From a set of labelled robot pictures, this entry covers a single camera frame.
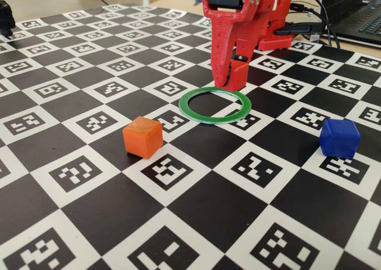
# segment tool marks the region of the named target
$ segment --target black square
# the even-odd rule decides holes
[[[149,86],[150,84],[156,83],[167,77],[167,74],[149,67],[142,67],[119,76],[119,78],[137,87]]]
[[[0,97],[1,118],[16,114],[36,105],[30,97],[23,92],[15,92],[7,96]]]
[[[210,53],[201,51],[199,49],[191,49],[177,54],[176,57],[184,59],[191,63],[199,64],[210,59]]]
[[[348,64],[344,64],[343,66],[338,68],[335,71],[335,74],[356,81],[360,81],[365,84],[374,84],[379,79],[379,77],[381,77],[381,73]]]
[[[39,56],[35,56],[32,59],[40,63],[43,66],[51,65],[68,59],[72,59],[73,55],[64,51],[57,50],[49,53],[45,53]]]
[[[5,217],[2,216],[1,221],[0,244],[57,209],[52,199],[31,175],[25,175],[3,187],[0,191],[0,214]]]
[[[302,249],[308,253],[303,260],[298,259]],[[298,269],[308,270],[319,254],[319,250],[300,239],[297,233],[291,233],[279,224],[274,223],[250,254],[273,270],[279,269],[274,262],[278,255],[284,255],[291,261],[298,261]]]
[[[266,206],[211,171],[168,208],[226,252]]]
[[[112,77],[114,77],[112,74],[98,67],[91,67],[83,71],[79,71],[74,74],[67,75],[64,77],[64,79],[69,81],[73,85],[79,87],[80,89],[83,89],[84,87],[97,84],[100,81],[104,81]]]
[[[120,171],[141,160],[141,157],[126,152],[122,128],[92,142],[90,146]]]
[[[278,120],[274,120],[250,141],[297,166],[303,166],[320,146],[318,137]]]
[[[148,265],[145,265],[139,259],[139,256],[143,253],[156,265],[164,262],[170,267],[169,269],[176,270],[188,269],[199,256],[194,249],[166,226],[162,227],[128,256],[138,269],[148,269]]]
[[[277,76],[277,74],[249,66],[248,83],[260,86],[275,76]]]
[[[46,68],[36,69],[8,78],[19,89],[26,89],[53,79],[57,79],[57,75]]]
[[[244,139],[220,127],[199,124],[171,141],[171,144],[214,168],[244,142]]]
[[[98,253],[104,255],[162,208],[133,181],[119,174],[65,206],[63,211]]]
[[[308,54],[290,49],[282,49],[271,52],[269,56],[297,63],[302,61],[305,57],[307,57]]]
[[[316,86],[325,80],[330,74],[295,64],[284,71],[282,75]]]
[[[191,167],[188,167],[170,154],[166,154],[144,168],[141,172],[167,191],[192,171]]]
[[[354,52],[323,45],[314,55],[338,62],[347,62]]]
[[[62,122],[100,105],[102,105],[100,101],[79,90],[50,102],[45,102],[41,106]]]
[[[134,120],[136,117],[144,116],[166,104],[167,102],[157,96],[144,90],[137,90],[109,102],[107,105],[125,117]]]
[[[345,117],[356,105],[358,100],[316,87],[305,95],[301,99],[301,102]]]
[[[176,74],[176,78],[197,87],[205,86],[213,81],[212,71],[197,65]]]
[[[144,50],[142,52],[138,52],[129,56],[129,58],[131,58],[132,60],[135,60],[145,65],[151,64],[153,62],[157,62],[167,57],[168,57],[167,54],[164,54],[152,49]]]
[[[286,96],[278,95],[277,93],[258,87],[247,94],[251,100],[252,109],[277,118],[286,109],[288,109],[295,100]]]
[[[29,171],[33,171],[84,146],[85,143],[62,124],[8,145]]]
[[[301,169],[271,204],[344,248],[367,200]]]
[[[98,52],[83,55],[80,58],[92,65],[99,65],[108,61],[118,59],[120,58],[120,55],[109,50],[101,50]]]
[[[197,47],[200,46],[201,44],[205,44],[209,42],[209,39],[201,38],[198,36],[190,35],[184,38],[181,38],[177,40],[177,42],[188,45],[190,47]]]

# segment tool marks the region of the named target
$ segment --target table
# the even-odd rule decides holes
[[[117,4],[0,38],[1,270],[380,269],[381,60],[255,51],[250,114],[205,125],[177,104],[213,85],[210,37],[201,15]],[[163,125],[148,160],[121,132],[140,115]],[[353,160],[322,155],[326,118],[356,122]]]

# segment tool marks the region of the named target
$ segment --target ring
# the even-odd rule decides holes
[[[197,95],[208,92],[227,93],[230,96],[234,96],[241,102],[241,110],[226,117],[206,117],[191,110],[188,105],[189,101]],[[181,112],[191,120],[206,124],[226,124],[233,123],[245,118],[245,116],[247,116],[251,110],[251,101],[247,96],[240,92],[230,92],[228,90],[219,89],[218,87],[202,87],[199,89],[191,90],[190,92],[187,92],[185,95],[183,95],[179,101],[179,108]]]

